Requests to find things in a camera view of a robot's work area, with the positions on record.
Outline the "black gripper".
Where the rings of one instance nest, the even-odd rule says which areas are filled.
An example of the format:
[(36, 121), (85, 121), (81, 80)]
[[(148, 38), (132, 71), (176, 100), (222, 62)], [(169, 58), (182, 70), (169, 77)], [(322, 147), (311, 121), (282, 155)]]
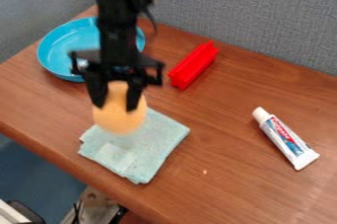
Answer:
[[(124, 79), (128, 75), (141, 76), (146, 85), (162, 83), (162, 69), (165, 65), (145, 55), (137, 47), (138, 28), (100, 29), (97, 49), (73, 50), (70, 59), (70, 73), (84, 75), (90, 102), (98, 108), (104, 107), (108, 94), (108, 80), (102, 72), (106, 70), (110, 78)], [(140, 79), (128, 82), (126, 111), (132, 112), (137, 106), (144, 91)]]

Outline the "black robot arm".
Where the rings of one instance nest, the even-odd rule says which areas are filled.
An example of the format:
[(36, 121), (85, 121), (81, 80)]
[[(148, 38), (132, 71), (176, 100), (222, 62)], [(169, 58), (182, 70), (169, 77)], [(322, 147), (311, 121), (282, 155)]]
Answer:
[(68, 54), (70, 73), (82, 77), (92, 104), (102, 108), (108, 84), (126, 84), (125, 111), (132, 112), (144, 89), (162, 83), (165, 64), (137, 48), (137, 19), (153, 0), (96, 0), (100, 48)]

